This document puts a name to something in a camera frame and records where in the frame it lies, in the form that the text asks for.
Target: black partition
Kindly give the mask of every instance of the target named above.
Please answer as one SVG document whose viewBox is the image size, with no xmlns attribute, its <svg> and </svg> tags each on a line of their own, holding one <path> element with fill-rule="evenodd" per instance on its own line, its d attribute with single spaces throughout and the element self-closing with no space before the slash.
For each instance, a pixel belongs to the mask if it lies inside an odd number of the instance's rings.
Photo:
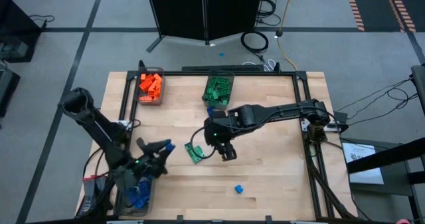
<svg viewBox="0 0 425 224">
<path fill-rule="evenodd" d="M 0 58 L 31 61 L 42 29 L 12 0 L 0 0 Z"/>
<path fill-rule="evenodd" d="M 260 0 L 150 0 L 159 35 L 206 41 L 254 28 Z"/>
</svg>

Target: clear plastic bin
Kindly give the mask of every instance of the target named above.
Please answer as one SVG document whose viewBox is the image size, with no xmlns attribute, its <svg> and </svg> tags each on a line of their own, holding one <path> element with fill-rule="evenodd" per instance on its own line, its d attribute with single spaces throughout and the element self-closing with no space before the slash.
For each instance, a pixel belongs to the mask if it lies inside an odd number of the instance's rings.
<svg viewBox="0 0 425 224">
<path fill-rule="evenodd" d="M 206 107 L 211 107 L 219 110 L 227 109 L 232 94 L 234 73 L 210 69 L 208 72 L 207 85 L 205 86 L 202 100 Z"/>
<path fill-rule="evenodd" d="M 135 98 L 137 99 L 137 101 L 141 104 L 141 105 L 161 105 L 162 101 L 164 99 L 164 90 L 165 90 L 165 76 L 164 76 L 164 70 L 162 68 L 159 67 L 141 67 L 139 69 L 139 74 L 138 74 L 138 83 L 137 85 L 141 84 L 141 80 L 140 77 L 142 76 L 142 74 L 145 74 L 146 76 L 148 76 L 149 74 L 151 74 L 152 76 L 154 74 L 158 74 L 161 79 L 161 94 L 159 96 L 159 98 L 157 100 L 152 100 L 152 101 L 142 101 L 139 98 L 141 97 L 145 97 L 148 96 L 147 92 L 144 92 L 141 88 L 138 88 L 137 90 L 137 95 L 135 96 Z"/>
</svg>

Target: white paper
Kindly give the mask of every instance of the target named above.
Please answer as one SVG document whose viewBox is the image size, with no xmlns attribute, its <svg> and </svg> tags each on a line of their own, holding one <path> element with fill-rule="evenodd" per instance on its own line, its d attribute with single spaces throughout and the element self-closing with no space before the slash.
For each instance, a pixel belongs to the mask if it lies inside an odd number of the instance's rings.
<svg viewBox="0 0 425 224">
<path fill-rule="evenodd" d="M 375 147 L 365 144 L 343 143 L 347 163 L 375 154 Z M 384 184 L 380 168 L 350 174 L 351 183 Z"/>
</svg>

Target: wooden table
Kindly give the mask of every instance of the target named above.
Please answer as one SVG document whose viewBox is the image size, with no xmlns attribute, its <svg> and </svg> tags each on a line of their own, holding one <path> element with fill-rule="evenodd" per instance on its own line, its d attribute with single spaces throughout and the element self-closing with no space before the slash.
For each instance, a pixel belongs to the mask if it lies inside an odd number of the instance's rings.
<svg viewBox="0 0 425 224">
<path fill-rule="evenodd" d="M 311 97 L 324 101 L 327 110 L 332 112 L 324 74 L 308 72 L 307 77 Z M 177 215 L 184 215 L 186 220 L 264 220 L 265 215 L 272 215 L 275 221 L 315 220 L 299 120 L 266 124 L 251 134 L 237 137 L 232 141 L 238 153 L 236 160 L 222 162 L 221 156 L 215 154 L 197 165 L 192 163 L 183 145 L 207 118 L 201 100 L 206 82 L 206 76 L 166 76 L 162 105 L 137 107 L 135 118 L 141 121 L 141 126 L 133 131 L 130 146 L 133 157 L 142 155 L 135 143 L 138 137 L 146 142 L 170 138 L 176 145 L 167 160 L 169 174 L 157 180 L 152 211 L 143 219 L 176 219 Z M 101 112 L 110 120 L 118 119 L 125 83 L 126 72 L 110 73 L 101 107 Z M 275 106 L 294 102 L 290 77 L 236 76 L 229 108 L 243 104 Z M 128 102 L 126 120 L 130 106 L 131 102 Z M 340 145 L 337 134 L 327 137 L 330 142 Z M 206 155 L 212 150 L 205 144 L 203 134 L 195 136 L 196 145 L 200 145 Z M 96 149 L 98 145 L 93 142 L 91 152 Z M 345 207 L 357 215 L 342 151 L 322 144 L 322 152 L 330 188 Z M 94 173 L 98 155 L 88 165 L 86 176 Z M 107 170 L 103 160 L 99 173 Z M 235 192 L 236 185 L 244 188 L 242 194 Z M 317 189 L 321 213 L 326 216 L 323 192 L 319 185 Z M 112 203 L 115 198 L 114 188 Z"/>
</svg>

